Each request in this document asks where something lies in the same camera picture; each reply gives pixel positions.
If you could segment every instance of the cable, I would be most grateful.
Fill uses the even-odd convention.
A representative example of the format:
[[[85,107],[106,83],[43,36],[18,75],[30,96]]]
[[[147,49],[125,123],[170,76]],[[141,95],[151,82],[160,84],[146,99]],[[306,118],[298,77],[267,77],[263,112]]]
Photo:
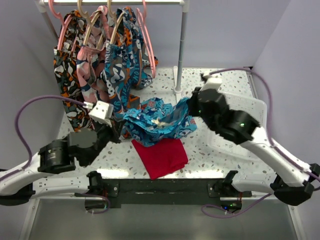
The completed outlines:
[[[14,128],[15,128],[15,131],[16,131],[16,134],[18,135],[19,139],[21,140],[22,144],[25,146],[27,152],[28,152],[28,155],[29,155],[29,159],[28,161],[25,163],[25,165],[23,165],[21,168],[19,169],[16,169],[14,171],[11,171],[5,175],[3,175],[2,177],[0,177],[0,182],[16,173],[19,173],[20,171],[26,169],[27,167],[30,166],[30,163],[32,161],[32,152],[31,152],[31,149],[28,145],[28,143],[26,142],[25,138],[22,136],[21,134],[21,131],[20,131],[20,128],[19,128],[19,118],[20,118],[20,115],[21,113],[23,112],[23,110],[29,106],[30,104],[32,104],[33,102],[36,102],[38,100],[42,100],[42,99],[59,99],[59,100],[63,100],[63,101],[67,101],[67,102],[71,102],[73,104],[78,104],[78,105],[81,105],[81,106],[85,106],[86,104],[83,103],[83,102],[80,102],[80,101],[77,101],[77,100],[73,100],[73,99],[70,99],[70,98],[67,98],[67,97],[64,97],[64,96],[57,96],[57,95],[43,95],[43,96],[37,96],[37,97],[34,97],[34,98],[31,98],[29,101],[25,102],[22,107],[20,108],[20,110],[17,112],[16,116],[15,116],[15,119],[14,119]]]
[[[295,166],[297,169],[299,169],[300,171],[305,172],[306,174],[308,174],[310,177],[316,179],[319,183],[320,183],[320,177],[318,177],[317,175],[313,174],[312,172],[309,171],[305,171],[305,169],[303,167],[301,167],[299,164],[297,164],[296,162],[294,162],[290,157],[288,157],[280,148],[277,147],[277,145],[275,144],[274,140],[272,139],[272,134],[271,134],[271,120],[272,120],[272,110],[273,110],[273,98],[272,98],[272,94],[271,94],[271,90],[269,85],[267,84],[266,80],[260,76],[258,73],[250,70],[250,69],[245,69],[245,68],[241,68],[241,67],[234,67],[234,68],[226,68],[226,69],[221,69],[221,70],[217,70],[217,71],[212,71],[210,72],[210,75],[214,75],[214,74],[220,74],[223,72],[229,72],[229,71],[246,71],[248,73],[251,73],[252,75],[256,76],[264,85],[267,95],[268,95],[268,102],[269,102],[269,106],[267,109],[267,116],[266,116],[266,135],[267,138],[269,140],[269,142],[271,143],[272,148],[275,149],[275,151],[280,154],[280,156],[282,156],[284,159],[286,159],[289,163],[291,163],[293,166]],[[316,189],[314,189],[314,191],[318,191],[320,190],[320,186],[317,187]]]
[[[204,215],[208,216],[208,217],[211,217],[211,218],[216,218],[216,219],[231,219],[231,218],[234,218],[234,217],[237,217],[241,214],[244,214],[246,211],[248,211],[249,209],[251,209],[252,207],[254,207],[255,205],[257,205],[258,203],[260,203],[262,200],[266,199],[267,197],[270,197],[271,194],[268,193],[267,195],[264,195],[263,197],[259,198],[257,201],[255,201],[254,203],[250,204],[245,210],[241,211],[241,212],[238,212],[236,214],[233,214],[232,212],[230,211],[226,211],[225,209],[223,209],[222,207],[220,206],[217,206],[217,205],[212,205],[212,204],[205,204],[201,207],[201,211],[203,212]],[[215,208],[215,209],[219,209],[219,210],[222,210],[222,211],[226,211],[228,214],[232,214],[232,215],[229,215],[229,216],[223,216],[223,215],[216,215],[216,214],[211,214],[211,213],[207,213],[205,211],[205,208],[207,207],[211,207],[211,208]]]
[[[92,211],[87,211],[88,213],[91,213],[91,214],[104,214],[105,212],[107,212],[107,211],[110,209],[111,202],[110,202],[110,200],[109,200],[107,197],[105,197],[105,196],[99,196],[99,195],[92,195],[92,194],[87,194],[87,193],[83,193],[82,195],[87,196],[87,197],[102,198],[103,200],[105,200],[105,201],[107,202],[107,206],[104,208],[104,210],[102,210],[102,211],[97,211],[97,212],[95,212],[94,210],[92,210]]]

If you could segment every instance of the white wall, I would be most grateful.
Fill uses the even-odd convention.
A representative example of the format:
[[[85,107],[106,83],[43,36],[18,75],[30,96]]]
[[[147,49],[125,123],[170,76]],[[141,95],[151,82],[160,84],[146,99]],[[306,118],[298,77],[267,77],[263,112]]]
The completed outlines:
[[[253,66],[290,0],[190,0],[186,67]],[[57,6],[62,15],[76,6]],[[84,6],[92,13],[97,6]],[[178,64],[181,7],[147,7],[147,27],[159,66]],[[57,30],[60,22],[49,15]]]
[[[291,0],[254,65],[270,84],[275,139],[298,158],[320,164],[320,1]],[[261,84],[258,95],[266,99]],[[299,206],[309,240],[319,238],[319,192]]]
[[[14,129],[18,109],[32,97],[59,94],[56,43],[32,0],[1,0],[0,23],[0,168],[9,169],[28,156]],[[61,102],[44,100],[22,114],[21,131],[34,153],[56,137],[62,112]],[[18,239],[27,210],[28,204],[0,206],[0,239]]]

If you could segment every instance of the red cloth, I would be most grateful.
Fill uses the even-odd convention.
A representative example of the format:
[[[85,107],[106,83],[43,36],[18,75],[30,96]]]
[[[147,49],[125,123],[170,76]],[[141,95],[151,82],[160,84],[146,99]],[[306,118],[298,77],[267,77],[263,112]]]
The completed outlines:
[[[154,180],[185,167],[188,157],[180,139],[164,138],[153,146],[143,146],[132,141],[150,179]]]

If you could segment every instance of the pink patterned garment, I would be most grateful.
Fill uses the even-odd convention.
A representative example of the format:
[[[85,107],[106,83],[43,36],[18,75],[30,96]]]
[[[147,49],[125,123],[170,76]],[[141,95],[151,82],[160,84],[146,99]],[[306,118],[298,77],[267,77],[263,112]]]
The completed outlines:
[[[108,8],[99,6],[96,12],[100,12],[100,18],[94,23],[87,46],[82,46],[76,60],[76,73],[84,101],[96,103],[98,100],[109,102],[108,88],[103,81],[105,68],[105,44],[102,49],[97,49],[100,35],[103,42],[110,39],[109,26],[106,18]]]

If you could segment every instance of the blue crumpled cloth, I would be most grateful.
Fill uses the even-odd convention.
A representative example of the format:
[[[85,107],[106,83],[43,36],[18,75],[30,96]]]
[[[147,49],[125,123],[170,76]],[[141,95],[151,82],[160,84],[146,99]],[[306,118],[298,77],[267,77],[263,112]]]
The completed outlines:
[[[188,115],[188,98],[182,98],[176,106],[164,103],[160,98],[153,97],[141,103],[141,109],[129,109],[123,115],[127,122],[123,131],[145,147],[155,145],[163,138],[180,139],[195,131],[195,120]],[[154,120],[164,123],[157,125]]]

